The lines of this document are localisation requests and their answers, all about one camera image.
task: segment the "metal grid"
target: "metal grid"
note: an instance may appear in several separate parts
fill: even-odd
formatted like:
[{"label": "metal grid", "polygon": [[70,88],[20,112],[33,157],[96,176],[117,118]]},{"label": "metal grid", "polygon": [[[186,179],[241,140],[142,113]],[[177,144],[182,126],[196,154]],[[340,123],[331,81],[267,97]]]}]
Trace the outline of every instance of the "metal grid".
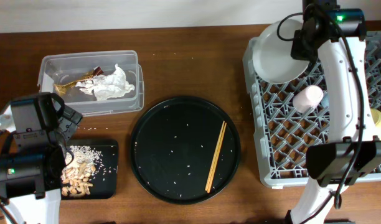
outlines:
[{"label": "metal grid", "polygon": [[[381,32],[369,32],[365,72],[371,108],[381,111]],[[326,94],[326,83],[320,64],[310,66],[295,80],[274,85],[255,74],[264,112],[264,134],[268,138],[271,179],[307,177],[306,150],[325,144],[329,131],[329,108],[319,105],[301,114],[291,100],[309,85],[320,86]],[[381,173],[379,165],[372,173]]]}]

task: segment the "clear plastic bin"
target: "clear plastic bin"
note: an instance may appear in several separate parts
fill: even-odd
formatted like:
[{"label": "clear plastic bin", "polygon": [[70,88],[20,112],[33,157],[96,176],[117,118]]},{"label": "clear plastic bin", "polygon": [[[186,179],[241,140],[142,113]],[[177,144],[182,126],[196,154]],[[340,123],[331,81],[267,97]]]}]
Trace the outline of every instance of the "clear plastic bin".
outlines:
[{"label": "clear plastic bin", "polygon": [[138,56],[133,50],[46,56],[42,59],[40,68],[40,92],[56,92],[54,84],[64,85],[78,80],[98,66],[104,74],[112,74],[116,63],[124,70],[126,80],[135,86],[135,90],[120,98],[97,101],[94,96],[86,95],[78,88],[72,88],[62,96],[65,104],[84,116],[141,110],[144,105],[143,74],[141,66],[138,65]]}]

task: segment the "yellow cup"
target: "yellow cup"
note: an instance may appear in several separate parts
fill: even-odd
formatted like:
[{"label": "yellow cup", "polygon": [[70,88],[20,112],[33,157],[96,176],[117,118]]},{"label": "yellow cup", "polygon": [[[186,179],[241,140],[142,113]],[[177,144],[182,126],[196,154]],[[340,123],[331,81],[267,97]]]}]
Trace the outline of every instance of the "yellow cup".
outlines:
[{"label": "yellow cup", "polygon": [[381,140],[381,112],[376,109],[370,109],[370,111],[372,112],[373,122],[376,125],[377,135]]}]

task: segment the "white wall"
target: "white wall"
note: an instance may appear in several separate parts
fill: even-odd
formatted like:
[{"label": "white wall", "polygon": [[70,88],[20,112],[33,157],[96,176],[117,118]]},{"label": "white wall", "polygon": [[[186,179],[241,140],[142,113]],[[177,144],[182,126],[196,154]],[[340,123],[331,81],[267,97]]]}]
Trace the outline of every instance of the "white wall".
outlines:
[{"label": "white wall", "polygon": [[[381,0],[338,0],[381,20]],[[0,0],[0,32],[267,24],[302,0]]]}]

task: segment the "white plate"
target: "white plate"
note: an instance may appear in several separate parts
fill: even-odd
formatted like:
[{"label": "white plate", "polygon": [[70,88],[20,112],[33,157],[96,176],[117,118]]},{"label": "white plate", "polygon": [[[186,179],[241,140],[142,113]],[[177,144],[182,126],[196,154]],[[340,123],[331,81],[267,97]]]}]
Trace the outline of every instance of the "white plate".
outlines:
[{"label": "white plate", "polygon": [[[273,84],[282,84],[297,78],[307,69],[309,62],[294,60],[290,56],[293,41],[283,41],[276,34],[279,22],[267,27],[253,46],[253,65],[259,77]],[[280,27],[282,37],[289,39],[301,29],[302,23],[288,19]]]}]

